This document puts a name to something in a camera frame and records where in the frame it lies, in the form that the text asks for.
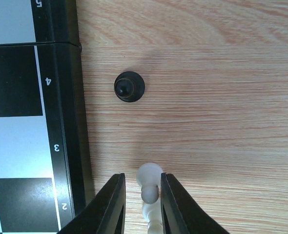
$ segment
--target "printed white number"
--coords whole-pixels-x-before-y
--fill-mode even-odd
[[[36,0],[37,7],[42,7],[42,0]]]
[[[46,81],[46,85],[49,86],[52,80],[49,78],[46,78],[45,81]]]
[[[57,145],[57,144],[54,145],[54,150],[55,150],[56,152],[58,152],[58,151],[60,150],[60,149],[59,149],[59,146],[60,146],[60,145]]]
[[[67,203],[62,203],[62,209],[63,209],[63,210],[67,210],[67,207],[66,207],[66,206],[67,206]]]

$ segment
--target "wood grain surface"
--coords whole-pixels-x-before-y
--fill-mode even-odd
[[[156,162],[230,233],[288,234],[288,0],[77,6],[96,191],[126,174],[125,233],[147,233],[135,176]]]

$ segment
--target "number 4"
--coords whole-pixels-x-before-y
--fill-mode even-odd
[[[46,81],[46,85],[49,86],[52,80],[47,77],[47,78],[45,79],[45,81]]]

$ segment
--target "black chessboard frame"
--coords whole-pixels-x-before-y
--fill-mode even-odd
[[[0,233],[57,233],[93,196],[76,2],[2,0]]]

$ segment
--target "chess piece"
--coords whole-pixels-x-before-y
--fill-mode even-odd
[[[162,168],[156,163],[143,164],[137,173],[136,180],[141,188],[142,200],[147,204],[153,204],[159,196],[159,187]]]
[[[142,214],[148,222],[147,234],[163,234],[163,217],[160,198],[153,204],[143,204]]]
[[[139,100],[145,91],[143,78],[136,72],[123,72],[115,80],[115,94],[125,102]]]

